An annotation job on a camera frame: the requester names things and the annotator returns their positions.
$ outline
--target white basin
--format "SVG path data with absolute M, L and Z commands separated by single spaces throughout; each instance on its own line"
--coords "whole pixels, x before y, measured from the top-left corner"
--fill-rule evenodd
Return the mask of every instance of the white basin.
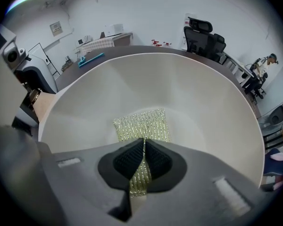
M 116 143 L 114 118 L 157 108 L 173 143 L 208 152 L 259 186 L 264 144 L 248 102 L 220 73 L 175 54 L 124 56 L 90 70 L 56 100 L 41 141 L 53 153 Z

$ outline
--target table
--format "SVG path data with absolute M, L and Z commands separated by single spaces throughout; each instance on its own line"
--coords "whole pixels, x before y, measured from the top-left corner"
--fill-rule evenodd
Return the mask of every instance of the table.
M 223 52 L 223 54 L 226 56 L 226 58 L 223 61 L 222 65 L 224 65 L 225 62 L 227 61 L 227 59 L 229 59 L 235 65 L 235 69 L 232 71 L 233 74 L 235 74 L 238 71 L 239 68 L 247 74 L 247 77 L 241 83 L 241 86 L 245 85 L 245 83 L 250 79 L 250 77 L 254 77 L 254 75 L 251 73 L 251 71 L 249 69 L 247 69 L 238 59 L 235 59 L 235 58 L 229 56 L 225 52 Z
M 231 73 L 231 71 L 222 66 L 221 64 L 212 61 L 208 58 L 201 57 L 196 54 L 192 54 L 186 51 L 177 50 L 173 48 L 162 48 L 162 47 L 156 47 L 156 46 L 119 46 L 119 47 L 110 47 L 110 48 L 100 48 L 93 50 L 85 55 L 86 60 L 89 60 L 91 58 L 96 57 L 100 53 L 105 53 L 105 56 L 102 56 L 83 67 L 79 68 L 78 61 L 76 61 L 71 67 L 69 67 L 65 72 L 63 72 L 57 79 L 56 84 L 58 87 L 58 90 L 62 90 L 68 85 L 70 85 L 72 82 L 80 78 L 83 74 L 91 70 L 92 68 L 100 65 L 101 63 L 113 59 L 116 57 L 126 56 L 126 55 L 133 55 L 133 54 L 142 54 L 142 53 L 172 53 L 177 54 L 181 56 L 185 56 L 191 59 L 194 59 L 196 61 L 199 61 L 212 69 L 216 70 L 217 72 L 221 73 L 223 76 L 228 78 L 231 82 L 234 83 L 234 85 L 238 88 L 238 90 L 245 96 L 245 93 L 235 78 L 235 76 Z
M 88 43 L 83 44 L 80 47 L 82 54 L 85 55 L 95 49 L 98 48 L 108 48 L 115 46 L 128 46 L 130 45 L 130 36 L 132 36 L 131 32 L 121 33 L 114 36 L 109 36 L 106 38 L 94 40 Z

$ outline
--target blue tool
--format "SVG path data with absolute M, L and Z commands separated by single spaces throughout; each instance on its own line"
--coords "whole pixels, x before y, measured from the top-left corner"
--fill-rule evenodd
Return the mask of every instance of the blue tool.
M 79 62 L 79 68 L 81 68 L 82 66 L 84 66 L 85 64 L 87 64 L 87 63 L 89 63 L 89 62 L 91 62 L 91 61 L 93 61 L 93 60 L 95 60 L 95 59 L 97 59 L 97 58 L 99 58 L 99 57 L 102 57 L 102 56 L 104 56 L 105 55 L 105 53 L 101 53 L 101 54 L 99 54 L 99 55 L 97 55 L 96 57 L 94 57 L 94 58 L 92 58 L 92 59 L 90 59 L 90 60 L 88 60 L 88 61 L 86 61 L 86 58 L 83 56 L 83 57 L 81 57 L 81 61 Z

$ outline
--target blue handle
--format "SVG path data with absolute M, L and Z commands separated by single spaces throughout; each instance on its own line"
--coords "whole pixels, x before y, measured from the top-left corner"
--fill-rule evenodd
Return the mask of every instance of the blue handle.
M 92 58 L 92 59 L 86 61 L 85 63 L 79 65 L 79 68 L 81 68 L 81 67 L 84 66 L 85 64 L 87 64 L 87 63 L 89 63 L 89 62 L 91 62 L 91 61 L 93 61 L 93 60 L 95 60 L 95 59 L 97 59 L 97 58 L 99 58 L 99 57 L 102 57 L 102 56 L 104 56 L 104 55 L 105 55 L 105 53 L 101 53 L 101 54 L 97 55 L 96 57 L 94 57 L 94 58 Z

